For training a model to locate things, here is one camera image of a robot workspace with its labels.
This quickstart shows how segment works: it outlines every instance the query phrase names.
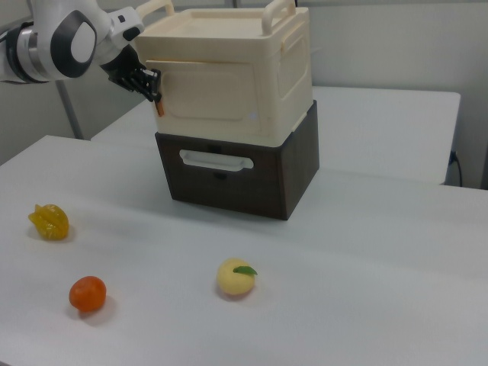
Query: white wall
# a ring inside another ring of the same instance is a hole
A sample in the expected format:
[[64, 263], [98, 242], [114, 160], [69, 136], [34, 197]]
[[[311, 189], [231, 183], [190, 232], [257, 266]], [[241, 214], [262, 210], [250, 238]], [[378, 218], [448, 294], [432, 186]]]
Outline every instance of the white wall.
[[454, 147], [464, 184], [480, 187], [488, 137], [488, 4], [331, 6], [310, 13], [312, 48], [319, 48], [314, 84], [461, 94]]
[[25, 0], [0, 0], [0, 27], [30, 15]]
[[[30, 16], [20, 0], [0, 0], [0, 9], [0, 27]], [[0, 112], [0, 165], [48, 134], [73, 137], [54, 84], [0, 83]]]

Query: toy fruit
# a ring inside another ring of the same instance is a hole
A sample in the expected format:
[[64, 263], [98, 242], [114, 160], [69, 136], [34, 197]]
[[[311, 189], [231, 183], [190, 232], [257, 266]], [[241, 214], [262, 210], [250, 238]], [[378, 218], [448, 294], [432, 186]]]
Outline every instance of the toy fruit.
[[229, 258], [217, 271], [217, 283], [225, 294], [242, 295], [254, 287], [256, 271], [242, 259]]
[[100, 309], [105, 303], [107, 288], [94, 276], [84, 277], [71, 287], [69, 302], [82, 313]]
[[55, 204], [47, 204], [42, 207], [36, 204], [36, 209], [29, 215], [29, 220], [44, 239], [61, 240], [68, 235], [68, 217]]

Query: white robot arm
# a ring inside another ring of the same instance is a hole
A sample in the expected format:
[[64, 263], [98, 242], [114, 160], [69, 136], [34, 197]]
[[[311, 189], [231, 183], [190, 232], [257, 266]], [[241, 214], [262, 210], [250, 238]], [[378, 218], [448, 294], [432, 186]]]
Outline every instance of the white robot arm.
[[158, 104], [161, 73], [147, 70], [129, 42], [144, 31], [133, 8], [107, 13], [96, 0], [32, 0], [34, 22], [0, 34], [0, 82], [78, 78], [97, 63], [109, 80]]

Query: white table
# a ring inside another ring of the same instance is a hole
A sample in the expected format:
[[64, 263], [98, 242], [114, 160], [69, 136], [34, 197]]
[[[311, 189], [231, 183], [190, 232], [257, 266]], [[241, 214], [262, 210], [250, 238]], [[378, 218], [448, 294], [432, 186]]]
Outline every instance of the white table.
[[[438, 91], [314, 87], [320, 165], [390, 178], [445, 181], [461, 96]], [[157, 148], [143, 102], [91, 140]]]
[[[486, 365], [488, 195], [320, 169], [287, 222], [172, 201], [159, 154], [46, 137], [0, 167], [11, 366]], [[64, 242], [27, 215], [54, 203]], [[231, 301], [231, 256], [258, 271]], [[105, 307], [71, 285], [97, 275]]]

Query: white drawer handle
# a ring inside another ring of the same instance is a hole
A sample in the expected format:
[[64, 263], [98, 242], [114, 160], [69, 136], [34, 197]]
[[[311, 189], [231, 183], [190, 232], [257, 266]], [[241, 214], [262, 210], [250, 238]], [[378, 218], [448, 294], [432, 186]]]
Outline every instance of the white drawer handle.
[[254, 162], [250, 158], [241, 156], [230, 156], [213, 154], [211, 152], [180, 150], [180, 157], [183, 163], [191, 166], [200, 166], [201, 168], [210, 168], [225, 170], [228, 172], [239, 172], [246, 169], [254, 168]]

